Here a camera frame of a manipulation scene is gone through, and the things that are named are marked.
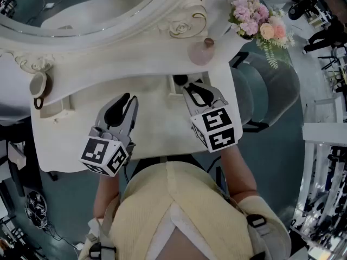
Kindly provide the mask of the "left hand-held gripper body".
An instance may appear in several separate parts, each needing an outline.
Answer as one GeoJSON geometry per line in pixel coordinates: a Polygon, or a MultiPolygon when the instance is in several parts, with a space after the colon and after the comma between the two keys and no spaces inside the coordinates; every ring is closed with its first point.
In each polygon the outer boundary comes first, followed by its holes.
{"type": "Polygon", "coordinates": [[[114,177],[131,159],[135,143],[126,135],[115,136],[93,126],[85,139],[79,161],[90,171],[114,177]]]}

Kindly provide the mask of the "white dressing table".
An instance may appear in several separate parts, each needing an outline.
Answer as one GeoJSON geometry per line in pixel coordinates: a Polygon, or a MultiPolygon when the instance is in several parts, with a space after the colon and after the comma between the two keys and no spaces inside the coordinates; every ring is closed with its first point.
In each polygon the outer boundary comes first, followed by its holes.
{"type": "Polygon", "coordinates": [[[0,34],[0,59],[10,56],[25,76],[45,71],[53,88],[44,105],[70,96],[74,113],[58,123],[40,119],[32,109],[31,119],[38,162],[43,171],[83,171],[78,157],[99,109],[112,98],[131,93],[139,101],[136,125],[131,133],[136,146],[132,158],[202,152],[203,144],[191,130],[183,98],[169,96],[168,75],[207,72],[231,104],[240,122],[229,61],[243,41],[228,28],[228,0],[202,0],[207,10],[204,33],[171,37],[148,28],[125,38],[41,38],[0,34]],[[188,47],[212,38],[214,56],[205,66],[192,63],[188,47]]]}

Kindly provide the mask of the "small white drawer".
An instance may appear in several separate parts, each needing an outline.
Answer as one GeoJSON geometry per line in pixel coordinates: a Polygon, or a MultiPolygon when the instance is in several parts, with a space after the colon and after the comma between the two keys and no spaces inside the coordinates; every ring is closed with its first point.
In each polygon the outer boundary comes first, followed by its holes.
{"type": "Polygon", "coordinates": [[[40,109],[40,119],[58,123],[59,120],[69,117],[74,113],[70,104],[70,96],[56,101],[52,104],[43,106],[40,109]]]}
{"type": "Polygon", "coordinates": [[[179,75],[187,75],[188,76],[188,82],[183,86],[178,86],[174,83],[173,76],[174,75],[168,75],[168,83],[169,83],[169,96],[175,97],[175,98],[182,98],[183,97],[183,88],[188,87],[191,79],[198,79],[201,78],[203,80],[204,84],[210,85],[210,79],[207,72],[202,73],[191,73],[191,74],[179,74],[179,75]]]}

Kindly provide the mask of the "pink round perfume bottle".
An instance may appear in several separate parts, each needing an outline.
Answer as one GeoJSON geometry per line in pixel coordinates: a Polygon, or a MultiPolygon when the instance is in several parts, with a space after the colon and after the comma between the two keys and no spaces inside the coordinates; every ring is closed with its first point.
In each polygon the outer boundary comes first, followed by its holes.
{"type": "Polygon", "coordinates": [[[209,63],[214,52],[215,43],[212,38],[205,38],[203,41],[192,43],[188,47],[190,61],[198,66],[205,66],[209,63]]]}

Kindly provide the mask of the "person's right forearm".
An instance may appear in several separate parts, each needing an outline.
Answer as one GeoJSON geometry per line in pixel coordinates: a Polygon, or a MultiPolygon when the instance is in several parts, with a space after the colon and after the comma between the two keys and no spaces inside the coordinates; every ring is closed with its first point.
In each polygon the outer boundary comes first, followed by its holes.
{"type": "Polygon", "coordinates": [[[255,178],[236,145],[223,149],[221,160],[231,198],[240,202],[258,195],[255,178]]]}

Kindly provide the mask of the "person's left forearm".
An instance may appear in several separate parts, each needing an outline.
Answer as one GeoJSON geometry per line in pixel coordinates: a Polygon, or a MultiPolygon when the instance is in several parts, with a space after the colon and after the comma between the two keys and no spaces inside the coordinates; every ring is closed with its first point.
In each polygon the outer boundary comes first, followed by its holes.
{"type": "Polygon", "coordinates": [[[103,218],[111,201],[120,193],[119,174],[114,177],[101,175],[95,195],[93,215],[95,218],[103,218]]]}

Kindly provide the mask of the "teal upholstered chair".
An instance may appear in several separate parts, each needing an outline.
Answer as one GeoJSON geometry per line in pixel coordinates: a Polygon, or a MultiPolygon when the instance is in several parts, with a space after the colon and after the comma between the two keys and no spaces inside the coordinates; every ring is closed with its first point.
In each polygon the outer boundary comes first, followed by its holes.
{"type": "Polygon", "coordinates": [[[296,71],[282,60],[277,64],[274,69],[264,56],[244,51],[229,62],[245,133],[271,127],[299,98],[296,71]]]}

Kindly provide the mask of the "black office chair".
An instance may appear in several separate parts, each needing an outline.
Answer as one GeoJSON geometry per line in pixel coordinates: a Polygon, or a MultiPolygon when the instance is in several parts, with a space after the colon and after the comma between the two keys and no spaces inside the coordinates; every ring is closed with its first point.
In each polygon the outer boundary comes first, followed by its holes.
{"type": "Polygon", "coordinates": [[[0,153],[0,166],[4,163],[9,165],[10,175],[15,183],[17,193],[24,197],[24,189],[39,191],[42,189],[40,167],[38,164],[36,148],[33,137],[31,118],[27,117],[19,123],[11,125],[0,124],[0,142],[5,142],[5,153],[0,153]],[[10,144],[17,145],[23,143],[23,154],[25,165],[20,165],[9,158],[10,144]]]}

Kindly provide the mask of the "brown and white mug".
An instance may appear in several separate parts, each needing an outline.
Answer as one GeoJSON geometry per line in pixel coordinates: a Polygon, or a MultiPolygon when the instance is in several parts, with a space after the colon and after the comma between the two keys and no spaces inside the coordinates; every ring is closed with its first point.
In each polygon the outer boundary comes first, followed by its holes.
{"type": "Polygon", "coordinates": [[[46,72],[38,71],[34,74],[29,84],[29,90],[35,109],[40,110],[43,107],[44,100],[51,93],[52,88],[53,80],[46,72]]]}

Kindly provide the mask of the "black and white gear bundle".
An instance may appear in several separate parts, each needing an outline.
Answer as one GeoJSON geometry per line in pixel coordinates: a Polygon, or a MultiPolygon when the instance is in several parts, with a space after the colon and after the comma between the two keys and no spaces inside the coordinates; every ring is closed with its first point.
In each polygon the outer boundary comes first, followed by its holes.
{"type": "Polygon", "coordinates": [[[47,227],[47,203],[41,193],[30,191],[27,194],[25,213],[33,225],[38,229],[44,229],[47,227]]]}

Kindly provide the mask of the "person's yellow top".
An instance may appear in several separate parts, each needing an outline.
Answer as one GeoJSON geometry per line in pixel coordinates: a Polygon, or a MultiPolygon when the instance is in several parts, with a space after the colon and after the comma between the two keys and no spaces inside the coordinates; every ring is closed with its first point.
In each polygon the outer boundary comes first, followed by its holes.
{"type": "Polygon", "coordinates": [[[260,196],[240,202],[225,196],[216,183],[184,181],[176,189],[165,181],[129,182],[124,195],[109,204],[103,218],[89,222],[90,232],[79,260],[92,260],[98,241],[107,245],[107,260],[146,260],[153,235],[176,203],[200,236],[208,260],[288,260],[289,234],[260,196]]]}

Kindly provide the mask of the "pink flower bouquet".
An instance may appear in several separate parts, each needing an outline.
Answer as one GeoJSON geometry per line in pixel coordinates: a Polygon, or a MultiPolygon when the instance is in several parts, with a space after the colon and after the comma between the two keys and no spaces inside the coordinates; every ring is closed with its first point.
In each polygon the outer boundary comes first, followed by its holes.
{"type": "Polygon", "coordinates": [[[276,53],[295,45],[293,32],[288,31],[282,20],[282,10],[266,7],[260,0],[228,0],[231,30],[245,40],[255,40],[268,64],[278,69],[276,53]]]}

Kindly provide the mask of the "white display shelf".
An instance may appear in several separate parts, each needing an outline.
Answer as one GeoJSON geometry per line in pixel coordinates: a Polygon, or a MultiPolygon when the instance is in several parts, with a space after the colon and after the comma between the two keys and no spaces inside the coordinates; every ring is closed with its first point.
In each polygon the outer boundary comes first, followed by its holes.
{"type": "Polygon", "coordinates": [[[317,100],[332,120],[306,122],[304,169],[290,230],[306,243],[300,258],[347,260],[347,111],[343,95],[317,100]]]}

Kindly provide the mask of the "person's white undershirt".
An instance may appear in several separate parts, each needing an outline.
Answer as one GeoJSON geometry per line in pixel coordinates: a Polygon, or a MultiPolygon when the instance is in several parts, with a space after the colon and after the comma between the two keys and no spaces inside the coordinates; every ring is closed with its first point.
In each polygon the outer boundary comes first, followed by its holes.
{"type": "Polygon", "coordinates": [[[198,232],[182,209],[172,203],[152,237],[146,260],[208,260],[198,232]]]}

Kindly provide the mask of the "oval white-framed mirror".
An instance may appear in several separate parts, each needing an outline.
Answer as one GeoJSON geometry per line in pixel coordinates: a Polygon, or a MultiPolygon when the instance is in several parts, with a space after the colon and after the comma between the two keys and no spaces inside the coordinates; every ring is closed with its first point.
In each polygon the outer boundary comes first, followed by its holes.
{"type": "Polygon", "coordinates": [[[202,0],[0,0],[0,34],[125,38],[148,28],[171,37],[205,32],[202,0]]]}

